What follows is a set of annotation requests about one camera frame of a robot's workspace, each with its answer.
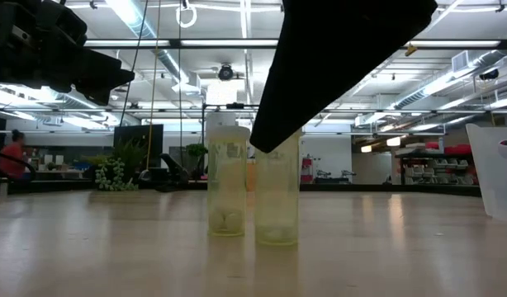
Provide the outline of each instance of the white panel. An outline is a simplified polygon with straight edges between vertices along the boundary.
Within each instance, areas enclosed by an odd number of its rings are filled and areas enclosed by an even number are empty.
[[[313,160],[314,174],[317,170],[331,172],[331,177],[341,177],[342,170],[352,170],[350,136],[314,136],[301,137],[300,155],[309,154]]]
[[[354,153],[353,183],[357,185],[381,185],[391,175],[390,153]]]

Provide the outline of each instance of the potted plant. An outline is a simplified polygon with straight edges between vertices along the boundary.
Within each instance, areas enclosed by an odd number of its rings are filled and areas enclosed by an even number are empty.
[[[139,142],[119,142],[112,156],[100,163],[95,171],[95,182],[100,191],[133,191],[138,185],[133,182],[146,155],[145,147]]]
[[[208,153],[207,148],[204,144],[189,144],[186,146],[187,154],[194,157],[197,160],[197,166],[192,172],[192,177],[195,181],[198,181],[200,177],[204,174],[203,168],[203,160],[204,156]]]

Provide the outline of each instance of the red item on shelf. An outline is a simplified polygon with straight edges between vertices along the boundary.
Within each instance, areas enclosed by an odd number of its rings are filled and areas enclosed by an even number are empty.
[[[469,153],[471,153],[471,146],[470,146],[470,144],[458,144],[453,147],[444,148],[444,153],[469,154]]]
[[[426,148],[427,149],[438,149],[438,143],[435,143],[435,142],[426,143]]]

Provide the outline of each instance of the shelving unit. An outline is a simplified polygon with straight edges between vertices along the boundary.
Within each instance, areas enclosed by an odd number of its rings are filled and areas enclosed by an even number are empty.
[[[471,154],[407,153],[400,159],[402,185],[477,186]]]

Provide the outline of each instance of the table surface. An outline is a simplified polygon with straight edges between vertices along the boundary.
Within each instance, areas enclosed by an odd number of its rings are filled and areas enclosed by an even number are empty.
[[[3,296],[507,296],[507,223],[482,200],[302,192],[300,243],[208,238],[206,192],[73,191],[0,204]]]

